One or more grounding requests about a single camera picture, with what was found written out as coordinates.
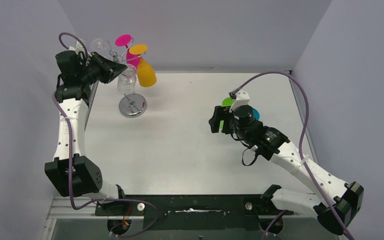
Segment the green wine glass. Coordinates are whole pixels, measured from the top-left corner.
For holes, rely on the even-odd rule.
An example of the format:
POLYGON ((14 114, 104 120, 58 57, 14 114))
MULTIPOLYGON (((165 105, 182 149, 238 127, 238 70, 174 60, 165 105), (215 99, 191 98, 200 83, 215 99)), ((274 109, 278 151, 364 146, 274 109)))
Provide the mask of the green wine glass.
MULTIPOLYGON (((230 107, 230 106, 234 103, 234 101, 235 101, 234 99, 232 99, 232 98, 230 98, 230 97, 227 97, 227 98, 225 98, 225 99, 222 101, 221 106, 222 106, 222 107, 230 107)), ((221 121, 220 121, 220 126, 219 126, 220 130, 222 130, 223 127, 224 127, 224 121, 221 120, 221 121)))

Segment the blue wine glass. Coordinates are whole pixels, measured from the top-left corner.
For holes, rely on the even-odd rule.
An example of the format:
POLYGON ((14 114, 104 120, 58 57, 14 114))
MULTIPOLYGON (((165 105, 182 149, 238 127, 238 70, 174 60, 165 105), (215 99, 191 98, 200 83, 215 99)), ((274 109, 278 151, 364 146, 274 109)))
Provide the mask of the blue wine glass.
POLYGON ((255 108, 253 109, 253 116, 254 116, 255 120, 257 120, 257 121, 260 119, 260 113, 255 108))

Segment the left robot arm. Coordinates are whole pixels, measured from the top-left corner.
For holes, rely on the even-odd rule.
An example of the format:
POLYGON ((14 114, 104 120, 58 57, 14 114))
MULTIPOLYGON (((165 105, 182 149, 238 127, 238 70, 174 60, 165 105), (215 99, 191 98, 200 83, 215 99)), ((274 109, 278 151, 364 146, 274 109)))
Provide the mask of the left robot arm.
POLYGON ((60 70, 52 100, 59 111, 59 129, 52 161, 44 172, 57 192, 69 198, 74 210, 82 209, 75 198, 106 204, 125 197, 123 189, 103 178, 100 168, 86 153, 85 130, 90 112, 92 85, 108 84, 128 67, 96 52, 65 50, 55 56, 60 70))

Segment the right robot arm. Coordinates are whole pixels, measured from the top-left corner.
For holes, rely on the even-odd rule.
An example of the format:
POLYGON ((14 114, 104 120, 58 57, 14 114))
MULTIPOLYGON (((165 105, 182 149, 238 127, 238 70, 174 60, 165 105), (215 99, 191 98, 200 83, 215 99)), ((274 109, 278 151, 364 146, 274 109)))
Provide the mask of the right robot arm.
POLYGON ((257 120, 250 105, 231 111, 215 106, 208 121, 212 133, 222 132, 240 142, 254 157, 263 157, 304 184, 311 192, 302 193, 271 185, 262 195, 277 210, 308 215, 329 232, 343 235, 362 206, 364 188, 329 173, 310 157, 300 154, 289 138, 274 127, 257 120))

